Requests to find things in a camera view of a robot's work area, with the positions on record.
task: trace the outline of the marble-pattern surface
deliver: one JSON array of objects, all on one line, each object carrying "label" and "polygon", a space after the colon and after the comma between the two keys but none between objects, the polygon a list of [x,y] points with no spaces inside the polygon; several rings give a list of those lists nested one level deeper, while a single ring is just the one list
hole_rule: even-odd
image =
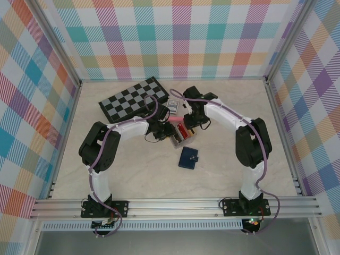
[{"label": "marble-pattern surface", "polygon": [[[137,81],[98,82],[83,85],[66,150],[53,192],[53,199],[85,198],[90,192],[88,171],[78,150],[96,121],[107,123],[98,102]],[[215,93],[225,104],[250,118],[265,120],[273,151],[268,173],[260,186],[278,196],[295,196],[285,153],[261,80],[160,81],[166,90],[183,92],[196,86],[205,94]],[[120,143],[109,171],[113,198],[206,198],[237,197],[242,185],[242,165],[235,155],[234,133],[217,122],[197,136],[189,147],[199,150],[194,170],[178,167],[182,149],[166,139],[148,143],[143,136]]]}]

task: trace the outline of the black and white checkered board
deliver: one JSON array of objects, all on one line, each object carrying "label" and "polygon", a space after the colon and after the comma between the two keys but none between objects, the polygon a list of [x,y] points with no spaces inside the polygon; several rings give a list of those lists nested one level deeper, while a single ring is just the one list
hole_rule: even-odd
[{"label": "black and white checkered board", "polygon": [[[143,100],[146,95],[153,95],[160,104],[167,102],[169,97],[156,78],[151,77],[99,102],[99,105],[108,121],[117,123],[146,112]],[[146,102],[149,108],[154,104],[150,97],[146,99]]]}]

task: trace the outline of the purple cable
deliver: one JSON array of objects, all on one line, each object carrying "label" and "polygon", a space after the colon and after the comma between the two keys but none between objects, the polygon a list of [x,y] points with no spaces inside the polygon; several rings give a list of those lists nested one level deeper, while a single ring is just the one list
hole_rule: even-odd
[{"label": "purple cable", "polygon": [[[144,97],[144,104],[145,104],[145,106],[147,107],[147,109],[149,109],[149,107],[147,106],[147,102],[146,102],[146,99],[147,99],[148,97],[151,97],[151,98],[155,101],[156,108],[155,108],[154,112],[153,112],[151,115],[149,115],[149,116],[147,116],[147,117],[145,117],[145,118],[141,118],[141,119],[139,119],[138,121],[146,121],[146,120],[152,118],[152,117],[157,113],[157,110],[158,110],[158,101],[157,101],[157,99],[156,99],[154,96],[152,96],[152,95],[146,95],[146,96]],[[99,150],[99,153],[98,153],[98,156],[97,156],[96,160],[94,161],[94,163],[93,163],[93,164],[89,167],[89,169],[88,169],[88,171],[89,171],[89,173],[90,173],[90,175],[89,175],[89,176],[90,176],[90,177],[89,177],[90,188],[91,188],[91,192],[93,193],[93,196],[97,199],[97,201],[98,201],[102,206],[104,206],[104,207],[106,207],[107,209],[109,209],[109,210],[113,211],[114,213],[118,214],[118,216],[119,216],[119,218],[120,218],[120,222],[119,222],[118,227],[115,228],[114,230],[110,231],[110,232],[109,232],[108,234],[106,234],[106,235],[99,235],[99,234],[97,233],[97,228],[98,228],[98,227],[96,227],[96,228],[95,228],[96,237],[98,237],[98,236],[107,237],[107,236],[110,236],[110,235],[116,233],[116,232],[118,231],[118,229],[122,226],[123,217],[122,217],[122,215],[120,214],[119,211],[117,211],[116,209],[114,209],[114,208],[112,208],[112,207],[110,207],[110,206],[104,204],[104,203],[98,198],[98,196],[96,195],[96,193],[94,192],[94,186],[93,186],[93,183],[92,183],[92,175],[91,175],[91,174],[92,174],[92,170],[93,170],[93,168],[98,164],[98,162],[99,162],[99,160],[100,160],[100,157],[101,157],[101,155],[102,155],[102,153],[103,153],[103,150],[104,150],[104,145],[105,145],[105,143],[106,143],[106,139],[107,139],[107,137],[108,137],[108,134],[109,134],[113,129],[115,129],[115,128],[117,127],[117,125],[122,125],[122,124],[125,124],[125,123],[134,122],[134,121],[135,121],[134,119],[122,121],[122,122],[119,122],[119,123],[117,123],[116,125],[114,125],[114,126],[112,126],[112,127],[109,128],[109,130],[105,133],[105,136],[104,136],[103,141],[102,141],[102,143],[101,143],[101,147],[100,147],[100,150]]]},{"label": "purple cable", "polygon": [[276,200],[277,200],[277,211],[275,213],[275,216],[273,217],[272,221],[267,225],[267,227],[259,230],[257,233],[261,233],[263,232],[264,230],[266,230],[277,218],[279,212],[280,212],[280,208],[281,208],[281,204],[280,204],[280,200],[279,198],[272,194],[272,193],[269,193],[267,191],[264,191],[263,189],[260,188],[259,186],[259,182],[262,181],[265,176],[266,176],[266,173],[267,173],[267,156],[266,156],[266,150],[265,150],[265,146],[262,142],[262,139],[261,139],[261,136],[260,134],[256,131],[255,127],[250,124],[248,121],[246,121],[242,116],[240,116],[239,114],[237,114],[236,112],[234,112],[232,109],[228,108],[227,106],[225,105],[221,105],[219,103],[216,103],[214,101],[210,101],[210,100],[206,100],[206,99],[192,99],[192,98],[185,98],[180,92],[178,92],[177,90],[175,89],[170,89],[170,94],[173,95],[174,97],[177,97],[177,98],[180,98],[182,100],[186,100],[186,101],[196,101],[196,102],[206,102],[206,103],[210,103],[210,104],[213,104],[213,105],[217,105],[218,107],[221,107],[223,108],[224,110],[230,112],[231,114],[233,114],[235,117],[237,117],[238,119],[240,119],[242,122],[244,122],[247,126],[250,127],[250,129],[254,132],[256,138],[258,139],[259,143],[260,143],[260,147],[261,147],[261,151],[262,151],[262,154],[263,154],[263,163],[264,163],[264,168],[263,168],[263,173],[261,175],[260,178],[257,179],[256,183],[255,183],[255,186],[264,194],[266,195],[269,195],[269,196],[272,196],[274,197]]}]

